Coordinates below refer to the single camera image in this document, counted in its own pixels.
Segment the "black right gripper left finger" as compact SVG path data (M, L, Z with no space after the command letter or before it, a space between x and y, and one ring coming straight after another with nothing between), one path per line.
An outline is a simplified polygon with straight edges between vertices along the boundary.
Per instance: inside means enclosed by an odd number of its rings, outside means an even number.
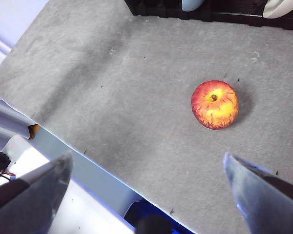
M46 234L67 191L70 152L0 185L0 234Z

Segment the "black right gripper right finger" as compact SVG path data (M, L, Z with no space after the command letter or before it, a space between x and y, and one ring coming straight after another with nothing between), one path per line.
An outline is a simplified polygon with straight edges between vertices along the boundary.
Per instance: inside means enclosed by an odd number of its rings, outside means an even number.
M250 233L293 234L293 185L230 153L223 164Z

